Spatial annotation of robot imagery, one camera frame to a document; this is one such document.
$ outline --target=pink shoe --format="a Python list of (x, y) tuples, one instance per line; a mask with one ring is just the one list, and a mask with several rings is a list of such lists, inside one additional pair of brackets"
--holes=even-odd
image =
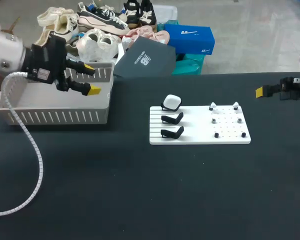
[(151, 39), (153, 41), (156, 41), (156, 42), (159, 42), (162, 44), (168, 44), (168, 42), (170, 40), (170, 34), (165, 30), (159, 31), (157, 33), (146, 32), (145, 34), (142, 35), (142, 37)]
[(130, 48), (139, 36), (142, 36), (146, 33), (151, 33), (151, 32), (152, 32), (152, 27), (151, 26), (138, 27), (138, 28), (130, 30), (127, 33), (127, 35), (123, 36), (122, 41), (123, 42), (129, 42), (128, 43), (128, 48)]

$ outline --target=black sneaker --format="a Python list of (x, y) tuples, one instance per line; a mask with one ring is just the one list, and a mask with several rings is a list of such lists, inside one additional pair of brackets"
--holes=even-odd
[(151, 26), (153, 31), (157, 30), (157, 18), (154, 11), (154, 6), (150, 0), (142, 0), (140, 7), (140, 24), (141, 26)]
[(128, 0), (127, 3), (123, 3), (125, 8), (125, 15), (127, 16), (126, 23), (130, 29), (135, 29), (139, 27), (139, 18), (140, 18), (140, 4), (137, 0)]
[(114, 35), (126, 35), (130, 29), (128, 25), (116, 16), (107, 15), (106, 10), (93, 8), (89, 10), (82, 2), (78, 4), (78, 25), (83, 28), (100, 29)]
[(122, 21), (124, 21), (125, 23), (127, 22), (127, 17), (125, 14), (120, 13), (120, 12), (116, 12), (114, 7), (108, 6), (108, 5), (104, 5), (102, 1), (99, 0), (93, 0), (92, 1), (92, 6), (94, 6), (95, 8), (99, 8), (102, 10), (105, 10), (106, 14), (109, 15), (110, 17), (118, 17), (120, 18)]

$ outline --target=black table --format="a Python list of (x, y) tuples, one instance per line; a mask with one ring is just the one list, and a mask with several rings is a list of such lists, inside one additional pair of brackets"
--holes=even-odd
[[(300, 240), (300, 100), (255, 98), (298, 73), (117, 79), (109, 123), (30, 129), (44, 161), (39, 194), (0, 217), (0, 239)], [(248, 145), (149, 144), (149, 108), (243, 108)], [(0, 211), (37, 183), (26, 136), (0, 119)]]

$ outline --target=blue shoe box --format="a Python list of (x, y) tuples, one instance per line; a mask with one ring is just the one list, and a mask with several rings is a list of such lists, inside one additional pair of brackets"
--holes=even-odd
[(215, 38), (210, 27), (165, 24), (164, 30), (170, 34), (168, 45), (177, 54), (212, 55)]

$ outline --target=shoebox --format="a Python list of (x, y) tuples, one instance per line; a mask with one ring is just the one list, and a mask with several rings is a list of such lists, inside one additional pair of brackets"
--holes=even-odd
[(210, 27), (165, 24), (164, 30), (170, 34), (168, 45), (177, 54), (212, 55), (215, 38)]
[(205, 56), (202, 54), (178, 54), (172, 75), (200, 75)]
[(113, 75), (122, 78), (170, 76), (175, 68), (174, 47), (140, 36), (115, 65)]

